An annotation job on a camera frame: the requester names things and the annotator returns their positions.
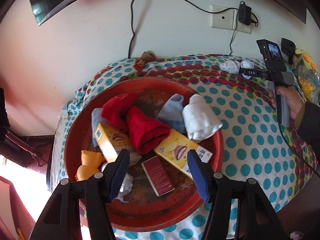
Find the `human hand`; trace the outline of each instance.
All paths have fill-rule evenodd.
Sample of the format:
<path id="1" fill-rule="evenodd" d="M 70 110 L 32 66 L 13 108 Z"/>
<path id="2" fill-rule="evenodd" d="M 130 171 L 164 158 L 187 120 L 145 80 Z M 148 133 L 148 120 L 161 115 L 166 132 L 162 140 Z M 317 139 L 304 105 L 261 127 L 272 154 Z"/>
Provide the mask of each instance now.
<path id="1" fill-rule="evenodd" d="M 294 120 L 297 118 L 297 114 L 300 111 L 300 108 L 303 106 L 304 102 L 302 101 L 300 95 L 295 90 L 294 86 L 289 87 L 276 87 L 277 95 L 282 95 L 287 100 L 287 104 L 290 109 L 290 117 Z M 276 99 L 273 97 L 273 91 L 269 92 L 269 97 L 271 98 L 271 103 L 275 107 Z"/>

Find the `polka dot bedsheet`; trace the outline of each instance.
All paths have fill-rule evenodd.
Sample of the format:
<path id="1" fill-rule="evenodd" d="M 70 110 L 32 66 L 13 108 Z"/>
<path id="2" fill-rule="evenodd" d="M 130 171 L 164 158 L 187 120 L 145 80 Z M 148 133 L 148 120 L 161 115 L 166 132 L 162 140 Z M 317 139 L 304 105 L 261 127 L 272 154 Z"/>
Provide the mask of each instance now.
<path id="1" fill-rule="evenodd" d="M 159 76 L 179 80 L 201 94 L 222 121 L 224 155 L 222 173 L 234 180 L 257 179 L 273 208 L 279 211 L 308 182 L 312 171 L 292 154 L 296 147 L 304 159 L 314 168 L 315 155 L 309 145 L 297 136 L 293 127 L 281 130 L 291 148 L 283 141 L 276 111 L 268 97 L 268 82 L 252 77 L 221 71 L 219 64 L 226 60 L 241 61 L 243 57 L 225 55 L 189 55 L 157 59 L 146 64 L 143 72 L 133 68 L 134 59 L 123 59 L 108 65 L 95 77 L 75 92 L 69 101 L 57 128 L 52 158 L 51 188 L 68 177 L 63 154 L 65 139 L 74 119 L 83 107 L 98 93 L 117 82 L 137 76 Z M 265 68 L 264 62 L 252 60 L 255 66 Z M 155 232 L 126 232 L 114 229 L 119 239 L 201 239 L 210 204 L 203 204 L 183 221 Z M 228 238 L 236 228 L 237 202 L 232 200 Z"/>

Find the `camera screen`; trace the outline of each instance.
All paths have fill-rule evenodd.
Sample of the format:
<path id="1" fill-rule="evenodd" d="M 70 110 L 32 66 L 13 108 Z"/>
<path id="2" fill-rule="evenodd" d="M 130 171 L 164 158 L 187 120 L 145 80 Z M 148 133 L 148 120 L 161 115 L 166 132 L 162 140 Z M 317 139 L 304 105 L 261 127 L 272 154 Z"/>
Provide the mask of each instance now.
<path id="1" fill-rule="evenodd" d="M 282 57 L 281 57 L 281 54 L 280 54 L 278 47 L 273 44 L 268 44 L 268 47 L 269 47 L 269 51 L 271 54 L 271 59 L 277 60 L 277 61 L 282 61 Z"/>

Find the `wall outlet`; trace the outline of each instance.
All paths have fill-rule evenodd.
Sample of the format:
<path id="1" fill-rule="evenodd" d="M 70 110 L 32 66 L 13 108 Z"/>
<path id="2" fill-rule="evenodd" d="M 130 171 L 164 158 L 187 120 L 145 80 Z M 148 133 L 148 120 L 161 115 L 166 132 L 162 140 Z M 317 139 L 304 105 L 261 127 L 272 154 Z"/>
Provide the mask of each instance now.
<path id="1" fill-rule="evenodd" d="M 219 5 L 210 6 L 210 9 L 212 12 L 219 12 L 227 8 L 228 7 L 223 7 Z M 236 16 L 237 16 L 237 11 L 234 9 L 230 9 L 222 13 L 211 14 L 210 26 L 212 28 L 234 30 L 236 28 Z M 237 31 L 244 32 L 244 33 L 251 33 L 251 26 L 244 25 L 238 21 Z"/>
<path id="2" fill-rule="evenodd" d="M 222 7 L 218 5 L 211 5 L 210 6 L 212 12 L 222 11 L 227 9 L 227 7 Z M 224 11 L 222 13 L 211 14 L 210 16 L 210 26 L 212 28 L 220 28 L 220 29 L 227 29 L 227 30 L 234 30 L 236 26 L 233 26 L 234 18 L 235 18 L 235 10 L 230 9 Z"/>

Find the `red matchbox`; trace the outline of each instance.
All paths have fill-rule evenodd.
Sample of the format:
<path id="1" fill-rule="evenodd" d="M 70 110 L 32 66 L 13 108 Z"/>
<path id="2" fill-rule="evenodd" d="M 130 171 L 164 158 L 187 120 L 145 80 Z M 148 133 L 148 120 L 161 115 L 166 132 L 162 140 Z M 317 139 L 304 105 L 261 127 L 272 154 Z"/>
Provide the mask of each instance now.
<path id="1" fill-rule="evenodd" d="M 158 156 L 143 162 L 141 165 L 158 197 L 174 190 L 174 186 L 165 173 Z"/>

